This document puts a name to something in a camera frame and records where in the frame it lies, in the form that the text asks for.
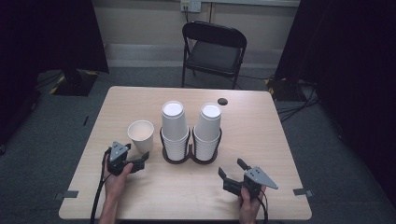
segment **hand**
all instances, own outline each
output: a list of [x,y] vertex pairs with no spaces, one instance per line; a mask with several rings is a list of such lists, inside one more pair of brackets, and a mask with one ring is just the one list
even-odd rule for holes
[[[262,192],[265,192],[266,187],[262,186]],[[260,192],[259,198],[262,200],[263,193]],[[245,187],[241,188],[241,196],[238,198],[241,206],[239,210],[239,223],[240,224],[255,224],[257,213],[260,210],[260,202],[256,198],[250,198],[248,189]]]
[[120,197],[125,189],[125,182],[128,174],[131,172],[134,166],[128,163],[122,170],[120,175],[111,175],[107,170],[107,159],[106,155],[105,162],[105,173],[104,178],[108,179],[105,182],[106,187],[106,199],[103,204],[102,214],[100,216],[100,224],[112,224],[116,223],[117,208],[119,206]]

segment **chair seat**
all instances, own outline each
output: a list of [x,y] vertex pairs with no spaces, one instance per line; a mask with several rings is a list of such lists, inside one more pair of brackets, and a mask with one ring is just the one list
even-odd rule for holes
[[237,60],[240,54],[240,49],[197,41],[186,61],[186,65],[190,69],[211,70],[223,75],[229,73],[226,77],[233,77],[238,68]]

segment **stack of cups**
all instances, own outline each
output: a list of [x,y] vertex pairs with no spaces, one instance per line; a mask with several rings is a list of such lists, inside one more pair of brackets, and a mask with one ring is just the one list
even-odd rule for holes
[[161,136],[168,158],[172,161],[183,160],[188,152],[186,144],[189,137],[189,127],[181,102],[169,101],[163,105]]
[[220,137],[221,109],[207,103],[201,108],[198,122],[194,127],[195,157],[200,161],[212,159]]

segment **gray carpet floor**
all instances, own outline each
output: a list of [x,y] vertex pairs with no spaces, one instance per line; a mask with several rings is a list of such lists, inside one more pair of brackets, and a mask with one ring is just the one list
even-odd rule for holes
[[[274,72],[242,69],[238,85],[243,90],[267,91],[262,79]],[[49,71],[38,81],[57,73]],[[67,190],[107,90],[112,86],[177,88],[181,68],[110,68],[109,75],[97,78],[88,97],[50,95],[55,82],[44,84],[52,80],[40,83],[42,95],[35,111],[13,134],[6,155],[0,158],[0,223],[88,223],[60,219],[62,201],[54,200],[54,196]],[[186,82],[209,89],[232,86],[223,77],[200,73],[197,77],[188,75]],[[276,102],[276,108],[302,104]],[[384,192],[334,127],[320,104],[283,122],[303,185],[315,193],[308,199],[313,216],[307,221],[270,223],[396,223],[396,212]]]

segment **black backdrop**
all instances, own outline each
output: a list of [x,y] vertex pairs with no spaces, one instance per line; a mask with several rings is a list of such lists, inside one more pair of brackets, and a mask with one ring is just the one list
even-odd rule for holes
[[396,2],[302,0],[276,79],[318,83],[340,134],[396,207]]
[[91,0],[0,2],[0,143],[22,119],[40,72],[76,68],[108,73]]

